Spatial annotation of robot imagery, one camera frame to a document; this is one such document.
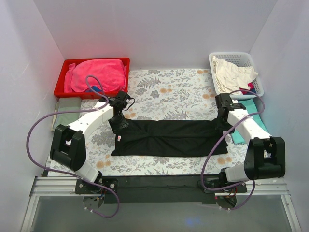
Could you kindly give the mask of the white plastic basket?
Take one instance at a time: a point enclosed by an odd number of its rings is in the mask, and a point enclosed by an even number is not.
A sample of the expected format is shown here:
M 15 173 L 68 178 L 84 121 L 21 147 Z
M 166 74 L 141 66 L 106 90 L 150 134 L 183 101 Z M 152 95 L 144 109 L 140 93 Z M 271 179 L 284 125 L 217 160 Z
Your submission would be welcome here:
M 264 89 L 252 57 L 244 52 L 213 52 L 209 54 L 211 75 L 216 94 L 230 95 L 243 101 L 263 96 Z

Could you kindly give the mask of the floral table mat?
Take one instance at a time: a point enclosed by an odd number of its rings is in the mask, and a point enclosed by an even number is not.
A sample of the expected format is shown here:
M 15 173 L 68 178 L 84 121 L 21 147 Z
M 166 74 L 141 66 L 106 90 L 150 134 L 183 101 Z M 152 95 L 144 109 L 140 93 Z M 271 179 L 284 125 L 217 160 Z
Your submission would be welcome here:
M 212 120 L 217 116 L 215 90 L 209 70 L 131 71 L 129 96 L 136 101 L 124 112 L 138 120 Z M 87 161 L 104 175 L 217 174 L 224 167 L 242 164 L 247 146 L 226 137 L 226 154 L 175 158 L 114 156 L 115 136 L 105 122 L 87 140 Z

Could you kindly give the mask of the cream crumpled shirt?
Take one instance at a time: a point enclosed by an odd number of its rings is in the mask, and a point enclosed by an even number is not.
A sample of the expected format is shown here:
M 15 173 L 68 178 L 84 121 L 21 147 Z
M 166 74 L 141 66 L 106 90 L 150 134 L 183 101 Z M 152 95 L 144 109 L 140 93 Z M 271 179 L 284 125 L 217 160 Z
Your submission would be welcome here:
M 253 66 L 239 67 L 231 62 L 216 56 L 211 57 L 215 84 L 219 93 L 230 93 L 240 88 L 249 89 L 248 84 L 252 83 L 258 76 Z

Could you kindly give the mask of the blue cloth in bin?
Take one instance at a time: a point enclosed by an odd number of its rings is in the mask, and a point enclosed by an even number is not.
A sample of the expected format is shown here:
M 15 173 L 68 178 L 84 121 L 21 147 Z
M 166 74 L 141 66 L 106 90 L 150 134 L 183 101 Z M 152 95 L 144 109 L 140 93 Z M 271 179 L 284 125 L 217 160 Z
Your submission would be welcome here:
M 102 92 L 102 90 L 97 86 L 91 86 L 90 88 L 86 89 L 85 92 Z

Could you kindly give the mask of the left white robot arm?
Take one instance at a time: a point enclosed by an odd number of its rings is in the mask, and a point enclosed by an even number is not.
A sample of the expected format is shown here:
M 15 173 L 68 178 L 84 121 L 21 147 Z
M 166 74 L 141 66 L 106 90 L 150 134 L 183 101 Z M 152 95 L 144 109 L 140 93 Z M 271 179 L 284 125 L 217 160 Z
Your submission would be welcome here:
M 86 160 L 86 141 L 106 121 L 114 132 L 128 127 L 123 111 L 131 107 L 128 104 L 130 101 L 135 102 L 135 99 L 123 91 L 119 91 L 115 97 L 104 96 L 81 118 L 67 126 L 57 126 L 50 159 L 69 168 L 87 184 L 103 185 L 102 173 Z

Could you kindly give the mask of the grey green folded shirt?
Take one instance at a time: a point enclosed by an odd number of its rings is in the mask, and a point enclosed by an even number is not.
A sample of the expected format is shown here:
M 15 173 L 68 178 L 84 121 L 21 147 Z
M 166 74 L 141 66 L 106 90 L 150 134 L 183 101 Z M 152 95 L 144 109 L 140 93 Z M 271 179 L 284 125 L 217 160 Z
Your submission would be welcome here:
M 55 112 L 71 112 L 74 113 L 65 113 L 65 114 L 57 114 L 53 115 L 53 122 L 51 125 L 51 131 L 54 132 L 55 128 L 58 125 L 67 126 L 70 123 L 76 121 L 79 118 L 79 111 L 81 109 L 82 99 L 79 97 L 73 98 L 59 98 L 56 103 Z

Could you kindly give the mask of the red plastic bin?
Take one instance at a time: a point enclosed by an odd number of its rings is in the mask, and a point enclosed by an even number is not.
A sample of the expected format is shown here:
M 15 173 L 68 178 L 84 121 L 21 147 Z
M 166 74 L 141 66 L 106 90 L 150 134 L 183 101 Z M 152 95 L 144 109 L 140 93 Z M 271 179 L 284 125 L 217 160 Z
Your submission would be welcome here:
M 67 59 L 63 62 L 54 90 L 57 98 L 98 99 L 128 92 L 129 58 Z

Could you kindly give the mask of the aluminium rail frame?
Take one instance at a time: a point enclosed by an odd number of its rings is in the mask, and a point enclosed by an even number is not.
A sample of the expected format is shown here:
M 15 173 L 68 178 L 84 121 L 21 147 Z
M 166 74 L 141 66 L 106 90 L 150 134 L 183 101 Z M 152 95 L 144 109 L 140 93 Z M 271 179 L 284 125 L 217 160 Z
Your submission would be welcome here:
M 41 196 L 72 196 L 77 179 L 74 177 L 36 177 L 34 179 L 22 232 L 33 229 L 33 220 Z M 257 180 L 254 195 L 279 195 L 293 232 L 300 232 L 299 225 L 287 185 L 282 178 Z

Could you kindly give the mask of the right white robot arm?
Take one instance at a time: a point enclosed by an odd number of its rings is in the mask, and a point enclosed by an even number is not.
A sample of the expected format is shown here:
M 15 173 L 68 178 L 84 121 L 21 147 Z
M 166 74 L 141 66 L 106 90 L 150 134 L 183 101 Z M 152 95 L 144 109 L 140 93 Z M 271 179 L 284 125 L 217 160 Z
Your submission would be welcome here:
M 222 186 L 249 180 L 284 177 L 286 173 L 285 141 L 274 137 L 262 129 L 253 119 L 246 107 L 233 102 L 230 94 L 215 97 L 218 108 L 218 121 L 223 131 L 238 131 L 248 148 L 244 163 L 224 168 L 219 173 Z

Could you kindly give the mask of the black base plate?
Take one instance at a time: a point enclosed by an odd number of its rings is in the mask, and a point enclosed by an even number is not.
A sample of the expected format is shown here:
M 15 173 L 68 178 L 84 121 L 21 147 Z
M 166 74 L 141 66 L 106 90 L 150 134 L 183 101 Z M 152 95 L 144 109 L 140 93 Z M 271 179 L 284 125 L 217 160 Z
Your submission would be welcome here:
M 120 203 L 188 203 L 215 204 L 215 193 L 204 190 L 200 175 L 142 175 L 142 176 L 104 176 L 102 185 L 112 189 Z M 204 176 L 204 185 L 219 188 L 218 174 Z M 105 194 L 106 204 L 117 203 L 115 196 L 99 187 L 78 179 L 75 194 Z

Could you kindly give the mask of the magenta cloth in basket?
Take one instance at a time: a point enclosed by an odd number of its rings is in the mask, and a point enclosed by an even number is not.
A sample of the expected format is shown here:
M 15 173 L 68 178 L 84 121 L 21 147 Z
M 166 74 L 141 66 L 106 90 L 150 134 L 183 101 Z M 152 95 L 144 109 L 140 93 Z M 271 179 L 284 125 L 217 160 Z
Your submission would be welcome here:
M 252 94 L 252 93 L 256 93 L 256 90 L 254 88 L 253 83 L 249 83 L 248 84 L 248 88 L 249 89 L 240 88 L 241 93 L 244 94 L 244 95 L 249 95 L 249 94 Z

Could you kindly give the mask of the black t shirt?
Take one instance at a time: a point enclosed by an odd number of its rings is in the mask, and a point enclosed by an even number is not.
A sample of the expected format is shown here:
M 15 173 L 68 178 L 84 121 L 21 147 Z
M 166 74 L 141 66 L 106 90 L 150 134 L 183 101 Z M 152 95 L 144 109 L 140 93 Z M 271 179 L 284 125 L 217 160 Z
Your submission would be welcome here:
M 227 153 L 217 121 L 128 120 L 115 136 L 113 156 L 203 157 Z

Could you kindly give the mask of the pink towel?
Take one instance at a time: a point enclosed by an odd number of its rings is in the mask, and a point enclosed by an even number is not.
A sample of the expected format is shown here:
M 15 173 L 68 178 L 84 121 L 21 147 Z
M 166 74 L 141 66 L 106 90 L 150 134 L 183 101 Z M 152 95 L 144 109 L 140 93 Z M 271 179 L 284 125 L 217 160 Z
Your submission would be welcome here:
M 125 90 L 126 66 L 119 59 L 91 59 L 70 64 L 64 78 L 64 92 L 85 92 L 97 86 L 104 92 Z

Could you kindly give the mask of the teal folded shirt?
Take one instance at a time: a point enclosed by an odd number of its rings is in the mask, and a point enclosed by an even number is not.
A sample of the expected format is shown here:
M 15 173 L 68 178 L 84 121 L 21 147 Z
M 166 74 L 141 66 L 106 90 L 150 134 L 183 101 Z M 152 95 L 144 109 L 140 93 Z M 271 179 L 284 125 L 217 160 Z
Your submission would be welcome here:
M 258 112 L 257 111 L 257 108 L 254 104 L 254 101 L 253 99 L 250 99 L 250 100 L 245 100 L 245 101 L 238 101 L 238 103 L 241 103 L 243 104 L 247 111 L 248 111 L 248 114 L 252 114 L 252 113 L 256 113 Z M 267 128 L 265 127 L 265 125 L 263 124 L 261 118 L 259 115 L 253 115 L 253 120 L 266 132 L 268 132 Z M 233 143 L 234 144 L 245 144 L 245 140 L 244 138 L 241 136 L 241 134 L 235 130 L 234 133 L 230 134 L 231 135 L 231 138 L 233 140 Z

